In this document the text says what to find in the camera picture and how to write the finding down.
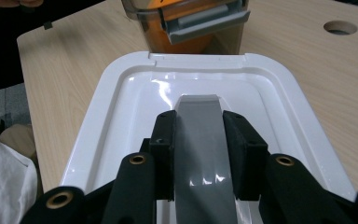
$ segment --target wooden table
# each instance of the wooden table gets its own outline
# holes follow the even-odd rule
[[[329,0],[250,0],[249,9],[240,54],[268,56],[295,75],[358,190],[358,7]],[[357,31],[333,35],[324,29],[329,21],[350,22]],[[52,29],[35,29],[18,44],[47,191],[60,184],[104,68],[147,46],[119,0],[55,21]]]

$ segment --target transparent plastic container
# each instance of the transparent plastic container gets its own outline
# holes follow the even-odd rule
[[[121,0],[153,53],[239,54],[248,0]]]

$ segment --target white tray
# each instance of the white tray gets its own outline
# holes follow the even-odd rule
[[[174,109],[184,94],[216,94],[223,110],[252,123],[270,153],[296,157],[325,189],[353,201],[351,182],[295,78],[281,64],[256,54],[141,51],[109,64],[61,185],[89,193],[115,179],[122,158],[139,151],[151,136],[156,116]],[[257,203],[236,205],[239,223],[262,223]],[[158,203],[158,223],[175,223],[174,203]]]

